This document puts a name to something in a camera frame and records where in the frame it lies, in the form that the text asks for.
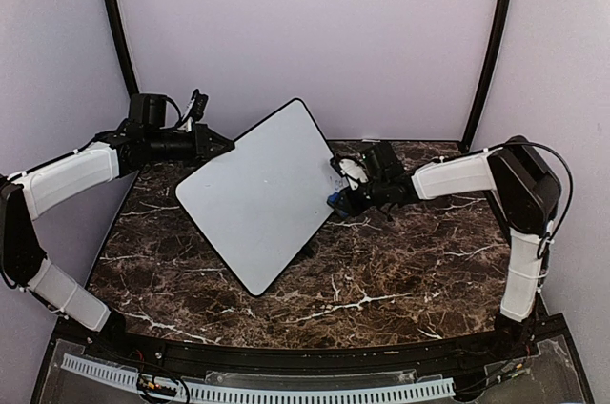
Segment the white whiteboard black frame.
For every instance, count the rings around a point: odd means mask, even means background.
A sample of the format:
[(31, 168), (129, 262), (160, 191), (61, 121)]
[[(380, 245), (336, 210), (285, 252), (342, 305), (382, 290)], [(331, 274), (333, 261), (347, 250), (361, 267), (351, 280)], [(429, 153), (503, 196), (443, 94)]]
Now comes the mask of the white whiteboard black frame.
[(295, 98), (181, 180), (175, 197), (244, 289), (259, 297), (324, 225), (348, 183)]

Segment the blue whiteboard eraser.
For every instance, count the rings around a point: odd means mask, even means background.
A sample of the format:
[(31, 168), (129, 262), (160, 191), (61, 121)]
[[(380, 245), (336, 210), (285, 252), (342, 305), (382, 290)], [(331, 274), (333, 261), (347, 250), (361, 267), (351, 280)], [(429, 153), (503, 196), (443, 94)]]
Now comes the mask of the blue whiteboard eraser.
[(341, 192), (335, 192), (333, 194), (331, 194), (328, 198), (327, 198), (327, 204), (329, 207), (331, 207), (339, 216), (346, 216), (347, 213), (344, 210), (343, 207), (343, 196)]

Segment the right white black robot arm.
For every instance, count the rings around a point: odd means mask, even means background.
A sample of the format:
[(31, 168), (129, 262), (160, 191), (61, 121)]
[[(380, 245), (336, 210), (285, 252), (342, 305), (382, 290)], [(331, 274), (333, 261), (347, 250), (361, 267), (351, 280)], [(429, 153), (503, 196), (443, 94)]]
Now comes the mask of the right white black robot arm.
[(541, 156), (544, 147), (515, 136), (491, 148), (440, 157), (407, 171), (388, 142), (359, 158), (333, 157), (346, 179), (328, 205), (342, 217), (391, 209), (467, 192), (494, 192), (510, 233), (511, 254), (499, 312), (515, 322), (530, 316), (544, 278), (549, 246), (563, 221), (559, 178)]

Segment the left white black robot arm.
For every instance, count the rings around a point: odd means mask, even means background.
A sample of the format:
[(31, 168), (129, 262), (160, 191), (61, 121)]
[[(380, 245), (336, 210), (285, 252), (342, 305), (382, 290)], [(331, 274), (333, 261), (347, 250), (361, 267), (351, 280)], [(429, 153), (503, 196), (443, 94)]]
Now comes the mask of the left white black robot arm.
[(12, 290), (32, 293), (60, 315), (98, 333), (96, 344), (114, 362), (134, 354), (133, 339), (118, 327), (122, 315), (53, 264), (33, 223), (45, 212), (99, 185), (154, 162), (205, 163), (234, 149), (233, 140), (202, 119), (209, 98), (195, 91), (185, 113), (166, 124), (174, 101), (164, 94), (137, 93), (127, 117), (77, 148), (43, 165), (1, 179), (1, 277)]

